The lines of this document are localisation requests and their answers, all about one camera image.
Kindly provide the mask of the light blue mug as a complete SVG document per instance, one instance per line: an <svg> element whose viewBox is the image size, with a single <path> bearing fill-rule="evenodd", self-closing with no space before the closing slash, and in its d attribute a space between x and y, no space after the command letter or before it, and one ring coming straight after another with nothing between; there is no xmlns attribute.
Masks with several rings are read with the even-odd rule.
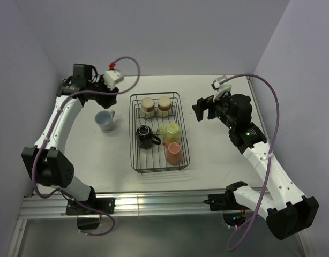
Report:
<svg viewBox="0 0 329 257"><path fill-rule="evenodd" d="M109 133L113 130L113 118L115 115L114 110L104 110L98 112L95 117L95 123L99 126L103 133Z"/></svg>

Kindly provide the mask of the steel cup beige sleeve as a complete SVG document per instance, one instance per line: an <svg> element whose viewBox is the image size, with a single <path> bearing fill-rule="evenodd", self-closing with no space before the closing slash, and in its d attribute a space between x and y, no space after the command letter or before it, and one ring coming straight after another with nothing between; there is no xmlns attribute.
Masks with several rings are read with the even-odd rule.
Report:
<svg viewBox="0 0 329 257"><path fill-rule="evenodd" d="M172 102L169 97L163 96L158 100L158 115L168 117L171 113Z"/></svg>

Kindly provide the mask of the steel cup brown base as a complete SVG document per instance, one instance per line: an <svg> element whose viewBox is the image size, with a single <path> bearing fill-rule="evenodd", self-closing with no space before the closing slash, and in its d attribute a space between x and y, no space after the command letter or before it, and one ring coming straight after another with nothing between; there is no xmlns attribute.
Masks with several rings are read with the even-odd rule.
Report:
<svg viewBox="0 0 329 257"><path fill-rule="evenodd" d="M155 103L150 97L145 97L141 101L140 107L141 116L144 118L152 118L155 114Z"/></svg>

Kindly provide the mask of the pale yellow mug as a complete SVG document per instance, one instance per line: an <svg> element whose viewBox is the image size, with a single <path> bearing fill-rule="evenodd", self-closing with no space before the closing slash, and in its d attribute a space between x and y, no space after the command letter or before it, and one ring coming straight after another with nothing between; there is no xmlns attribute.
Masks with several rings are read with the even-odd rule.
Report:
<svg viewBox="0 0 329 257"><path fill-rule="evenodd" d="M181 140L181 128L177 123L169 123L166 126L158 127L158 134L163 136L163 140L179 143Z"/></svg>

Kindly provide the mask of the black mug white inside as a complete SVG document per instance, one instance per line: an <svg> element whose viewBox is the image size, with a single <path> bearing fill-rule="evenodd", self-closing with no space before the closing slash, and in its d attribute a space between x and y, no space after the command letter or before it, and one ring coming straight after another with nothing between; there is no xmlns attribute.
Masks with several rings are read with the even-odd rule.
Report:
<svg viewBox="0 0 329 257"><path fill-rule="evenodd" d="M136 130L137 146L141 149L150 149L153 145L160 145L161 139L153 134L151 128L147 125L141 125Z"/></svg>

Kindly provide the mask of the orange mug white inside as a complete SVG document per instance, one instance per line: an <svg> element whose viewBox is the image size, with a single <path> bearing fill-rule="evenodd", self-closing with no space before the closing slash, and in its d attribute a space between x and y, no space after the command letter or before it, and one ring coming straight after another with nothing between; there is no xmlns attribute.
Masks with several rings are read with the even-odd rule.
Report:
<svg viewBox="0 0 329 257"><path fill-rule="evenodd" d="M179 143L164 141L163 146L166 150L166 161L171 165L179 165L183 159L183 150Z"/></svg>

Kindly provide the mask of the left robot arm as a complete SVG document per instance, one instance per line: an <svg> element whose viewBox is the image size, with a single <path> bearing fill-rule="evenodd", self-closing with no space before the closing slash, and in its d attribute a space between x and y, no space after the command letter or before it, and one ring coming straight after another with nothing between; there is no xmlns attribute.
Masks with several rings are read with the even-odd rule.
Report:
<svg viewBox="0 0 329 257"><path fill-rule="evenodd" d="M55 106L43 133L33 147L25 147L21 157L33 184L34 192L47 199L61 192L77 201L85 214L98 206L94 188L74 175L74 166L65 156L65 146L73 123L89 100L106 108L116 104L117 83L123 75L115 62L98 75L96 68L74 64L73 74L58 87Z"/></svg>

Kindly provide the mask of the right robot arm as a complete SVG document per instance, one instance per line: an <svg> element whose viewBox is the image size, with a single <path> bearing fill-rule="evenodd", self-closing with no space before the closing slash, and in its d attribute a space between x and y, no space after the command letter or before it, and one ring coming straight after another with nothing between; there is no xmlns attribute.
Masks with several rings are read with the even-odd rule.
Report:
<svg viewBox="0 0 329 257"><path fill-rule="evenodd" d="M251 99L242 94L225 93L216 98L200 98L192 106L197 121L217 118L229 129L229 137L242 156L266 183L270 197L261 197L247 183L238 181L226 187L222 195L210 194L205 203L211 210L227 210L244 206L257 211L265 219L271 233L283 240L312 225L319 204L307 197L289 178L272 152L261 129L252 122Z"/></svg>

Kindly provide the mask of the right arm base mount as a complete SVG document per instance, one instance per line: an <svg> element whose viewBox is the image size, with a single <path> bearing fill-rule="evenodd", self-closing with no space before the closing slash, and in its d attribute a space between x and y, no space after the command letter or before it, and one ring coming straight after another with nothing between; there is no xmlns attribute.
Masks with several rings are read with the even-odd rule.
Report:
<svg viewBox="0 0 329 257"><path fill-rule="evenodd" d="M208 199L204 200L203 203L209 205L210 211L249 210L248 207L237 203L234 191L229 190L224 193L209 194Z"/></svg>

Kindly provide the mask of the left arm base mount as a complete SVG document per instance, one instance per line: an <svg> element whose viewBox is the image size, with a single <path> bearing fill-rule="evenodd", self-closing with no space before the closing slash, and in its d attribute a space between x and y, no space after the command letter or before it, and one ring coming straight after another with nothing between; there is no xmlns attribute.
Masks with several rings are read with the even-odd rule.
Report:
<svg viewBox="0 0 329 257"><path fill-rule="evenodd" d="M114 207L115 198L96 198L92 202L76 202L75 200L68 199L65 214L68 216L98 214L93 209L106 214L113 214Z"/></svg>

